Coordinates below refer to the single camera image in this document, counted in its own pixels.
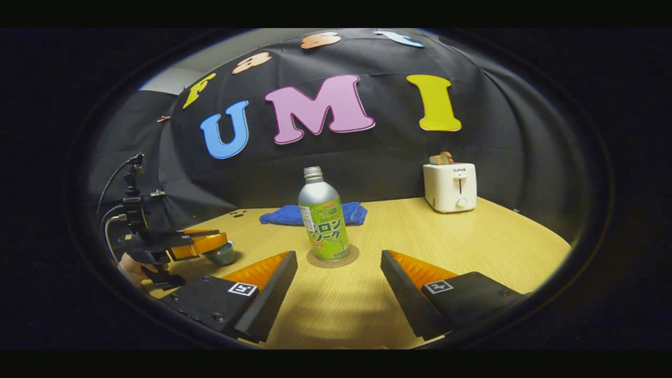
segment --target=toaster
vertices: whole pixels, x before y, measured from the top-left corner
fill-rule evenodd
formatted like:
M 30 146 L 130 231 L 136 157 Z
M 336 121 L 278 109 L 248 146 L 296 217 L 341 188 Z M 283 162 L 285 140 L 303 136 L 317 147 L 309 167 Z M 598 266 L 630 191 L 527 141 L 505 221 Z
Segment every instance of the toaster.
M 470 163 L 423 165 L 425 199 L 441 213 L 476 207 L 476 167 Z

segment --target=human hand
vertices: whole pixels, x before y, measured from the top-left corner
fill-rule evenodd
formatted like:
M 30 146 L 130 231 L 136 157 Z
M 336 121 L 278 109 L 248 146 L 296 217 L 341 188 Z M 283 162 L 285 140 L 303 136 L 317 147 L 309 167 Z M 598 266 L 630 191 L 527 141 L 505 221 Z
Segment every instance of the human hand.
M 138 289 L 142 286 L 143 280 L 149 279 L 149 277 L 142 271 L 143 266 L 154 273 L 159 272 L 156 266 L 153 266 L 152 264 L 141 264 L 140 262 L 133 260 L 128 254 L 124 254 L 122 260 L 119 262 L 119 269 L 124 273 L 124 276 L 128 278 L 133 286 Z M 168 264 L 163 265 L 163 270 L 168 270 Z

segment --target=table surface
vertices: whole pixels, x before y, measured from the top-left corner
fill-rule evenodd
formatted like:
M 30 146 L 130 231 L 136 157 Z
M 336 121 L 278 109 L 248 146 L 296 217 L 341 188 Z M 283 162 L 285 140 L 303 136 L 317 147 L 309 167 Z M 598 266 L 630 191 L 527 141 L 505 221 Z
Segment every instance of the table surface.
M 551 230 L 494 202 L 478 198 L 475 209 L 443 214 L 424 198 L 363 202 L 360 226 L 348 226 L 360 256 L 339 268 L 310 264 L 303 226 L 262 225 L 274 209 L 239 209 L 194 229 L 219 229 L 234 242 L 237 261 L 217 266 L 204 256 L 170 263 L 187 281 L 204 274 L 224 276 L 255 262 L 293 250 L 298 269 L 262 348 L 413 348 L 415 337 L 380 269 L 382 250 L 393 250 L 456 274 L 480 272 L 502 285 L 529 293 L 560 267 L 570 245 Z M 170 291 L 143 286 L 154 297 Z

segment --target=aluminum bottle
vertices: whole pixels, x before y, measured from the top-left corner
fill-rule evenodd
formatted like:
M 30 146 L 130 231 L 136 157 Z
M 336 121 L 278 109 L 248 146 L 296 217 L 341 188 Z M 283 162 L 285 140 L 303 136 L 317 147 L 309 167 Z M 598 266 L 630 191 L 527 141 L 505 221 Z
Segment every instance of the aluminum bottle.
M 304 168 L 306 179 L 298 195 L 298 206 L 303 224 L 315 256 L 326 262 L 340 261 L 350 255 L 350 244 L 345 232 L 341 198 L 325 182 L 320 167 Z

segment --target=letter m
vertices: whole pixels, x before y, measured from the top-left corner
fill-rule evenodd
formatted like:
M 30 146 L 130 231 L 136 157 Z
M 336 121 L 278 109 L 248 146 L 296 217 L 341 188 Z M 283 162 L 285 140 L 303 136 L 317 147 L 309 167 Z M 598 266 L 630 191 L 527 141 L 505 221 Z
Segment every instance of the letter m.
M 375 126 L 376 121 L 366 115 L 360 102 L 355 87 L 359 80 L 357 75 L 330 77 L 322 83 L 314 100 L 294 87 L 267 94 L 265 98 L 273 103 L 278 120 L 275 142 L 284 145 L 303 137 L 303 131 L 294 124 L 294 117 L 313 135 L 319 135 L 329 109 L 333 117 L 329 130 L 334 133 L 352 133 Z

